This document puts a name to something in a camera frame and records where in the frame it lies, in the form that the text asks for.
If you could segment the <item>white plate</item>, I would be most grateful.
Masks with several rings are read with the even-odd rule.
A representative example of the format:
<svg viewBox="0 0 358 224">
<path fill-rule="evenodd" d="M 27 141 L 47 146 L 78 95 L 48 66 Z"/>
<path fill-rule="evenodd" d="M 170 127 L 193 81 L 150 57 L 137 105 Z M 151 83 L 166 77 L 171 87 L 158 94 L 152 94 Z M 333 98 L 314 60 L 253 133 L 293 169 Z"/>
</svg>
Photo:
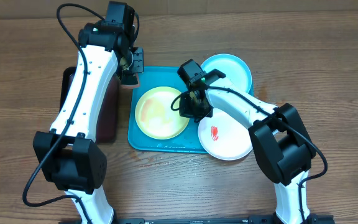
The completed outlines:
<svg viewBox="0 0 358 224">
<path fill-rule="evenodd" d="M 199 122 L 198 138 L 208 154 L 225 161 L 241 159 L 252 150 L 248 130 L 216 108 L 212 117 L 205 117 Z"/>
</svg>

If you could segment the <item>yellow-green plate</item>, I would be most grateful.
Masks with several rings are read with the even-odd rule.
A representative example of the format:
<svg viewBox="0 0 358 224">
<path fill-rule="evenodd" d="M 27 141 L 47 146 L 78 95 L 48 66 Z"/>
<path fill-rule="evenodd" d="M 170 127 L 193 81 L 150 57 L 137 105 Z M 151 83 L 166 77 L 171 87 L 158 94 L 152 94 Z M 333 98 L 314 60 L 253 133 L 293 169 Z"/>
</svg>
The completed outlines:
<svg viewBox="0 0 358 224">
<path fill-rule="evenodd" d="M 160 86 L 145 92 L 135 106 L 135 121 L 148 137 L 166 140 L 182 133 L 189 118 L 171 109 L 171 104 L 181 92 L 168 86 Z"/>
</svg>

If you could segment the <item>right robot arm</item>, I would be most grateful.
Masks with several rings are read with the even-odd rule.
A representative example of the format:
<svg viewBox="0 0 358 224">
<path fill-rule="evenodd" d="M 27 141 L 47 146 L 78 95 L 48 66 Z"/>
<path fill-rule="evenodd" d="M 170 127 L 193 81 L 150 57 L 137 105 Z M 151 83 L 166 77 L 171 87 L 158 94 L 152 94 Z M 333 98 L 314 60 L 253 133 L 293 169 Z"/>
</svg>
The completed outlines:
<svg viewBox="0 0 358 224">
<path fill-rule="evenodd" d="M 240 91 L 214 69 L 204 71 L 194 60 L 177 74 L 187 90 L 175 98 L 180 116 L 201 121 L 220 109 L 247 128 L 260 170 L 276 185 L 276 219 L 281 223 L 308 223 L 305 183 L 317 153 L 297 110 L 260 101 Z"/>
</svg>

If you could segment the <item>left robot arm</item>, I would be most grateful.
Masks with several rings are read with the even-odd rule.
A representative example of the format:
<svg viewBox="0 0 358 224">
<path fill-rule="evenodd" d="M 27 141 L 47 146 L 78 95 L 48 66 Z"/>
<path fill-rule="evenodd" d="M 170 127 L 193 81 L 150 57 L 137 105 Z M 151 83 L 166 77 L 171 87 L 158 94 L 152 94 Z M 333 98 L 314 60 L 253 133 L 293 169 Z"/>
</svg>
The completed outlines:
<svg viewBox="0 0 358 224">
<path fill-rule="evenodd" d="M 99 114 L 114 78 L 132 88 L 140 84 L 144 51 L 136 47 L 139 16 L 124 2 L 111 1 L 105 16 L 80 30 L 76 70 L 63 105 L 48 132 L 37 132 L 36 172 L 75 204 L 82 223 L 114 223 L 104 193 L 107 159 L 96 143 Z"/>
</svg>

